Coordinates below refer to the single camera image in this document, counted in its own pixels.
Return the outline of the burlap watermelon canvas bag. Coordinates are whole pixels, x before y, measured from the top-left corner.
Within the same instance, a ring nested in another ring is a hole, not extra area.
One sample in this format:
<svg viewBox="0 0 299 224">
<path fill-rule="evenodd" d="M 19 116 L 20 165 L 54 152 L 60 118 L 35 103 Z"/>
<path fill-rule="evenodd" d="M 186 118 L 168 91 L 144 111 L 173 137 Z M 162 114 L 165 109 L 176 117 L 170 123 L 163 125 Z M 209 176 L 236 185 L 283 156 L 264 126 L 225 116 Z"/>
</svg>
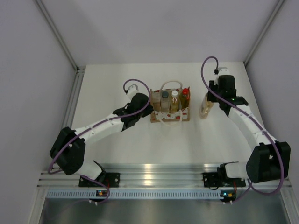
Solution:
<svg viewBox="0 0 299 224">
<path fill-rule="evenodd" d="M 187 88 L 189 88 L 190 100 L 191 100 L 191 90 L 190 90 L 190 87 L 187 87 Z M 180 81 L 170 80 L 170 81 L 164 82 L 162 84 L 162 86 L 160 87 L 160 89 L 150 91 L 150 96 L 151 96 L 150 104 L 153 106 L 153 109 L 154 109 L 154 111 L 150 115 L 151 123 L 160 122 L 165 126 L 174 127 L 174 126 L 177 126 L 181 122 L 190 120 L 190 100 L 189 100 L 189 106 L 183 110 L 181 109 L 180 94 L 183 89 L 184 89 L 183 84 Z M 178 98 L 179 98 L 178 111 L 175 113 L 170 113 L 170 111 L 162 112 L 161 111 L 161 92 L 168 91 L 170 103 L 171 103 L 171 92 L 173 90 L 178 91 Z"/>
</svg>

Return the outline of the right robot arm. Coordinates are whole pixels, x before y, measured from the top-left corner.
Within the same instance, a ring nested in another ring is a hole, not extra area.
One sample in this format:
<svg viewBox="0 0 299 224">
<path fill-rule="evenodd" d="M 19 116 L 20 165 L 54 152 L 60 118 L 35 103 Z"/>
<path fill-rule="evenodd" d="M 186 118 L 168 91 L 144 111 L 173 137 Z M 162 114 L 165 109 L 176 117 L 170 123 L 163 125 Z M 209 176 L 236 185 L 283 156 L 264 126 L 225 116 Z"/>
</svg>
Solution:
<svg viewBox="0 0 299 224">
<path fill-rule="evenodd" d="M 237 96 L 235 78 L 220 75 L 209 82 L 207 99 L 219 103 L 219 108 L 239 128 L 246 139 L 251 154 L 245 162 L 222 165 L 217 174 L 218 182 L 229 185 L 235 178 L 250 179 L 253 183 L 286 178 L 290 162 L 290 146 L 271 136 L 257 121 L 244 97 Z"/>
</svg>

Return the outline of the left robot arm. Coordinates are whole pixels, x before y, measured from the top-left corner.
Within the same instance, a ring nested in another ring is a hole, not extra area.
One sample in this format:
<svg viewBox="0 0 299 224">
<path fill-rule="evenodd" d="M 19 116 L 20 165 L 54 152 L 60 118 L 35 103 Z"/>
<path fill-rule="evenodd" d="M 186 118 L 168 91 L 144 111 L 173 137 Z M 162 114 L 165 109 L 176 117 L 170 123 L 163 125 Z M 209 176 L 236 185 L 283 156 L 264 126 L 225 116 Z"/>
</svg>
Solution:
<svg viewBox="0 0 299 224">
<path fill-rule="evenodd" d="M 50 150 L 50 157 L 66 175 L 85 176 L 94 186 L 99 187 L 105 183 L 105 171 L 98 162 L 85 158 L 87 146 L 127 130 L 152 112 L 149 97 L 136 93 L 131 97 L 131 102 L 101 121 L 73 130 L 68 126 L 63 128 Z"/>
</svg>

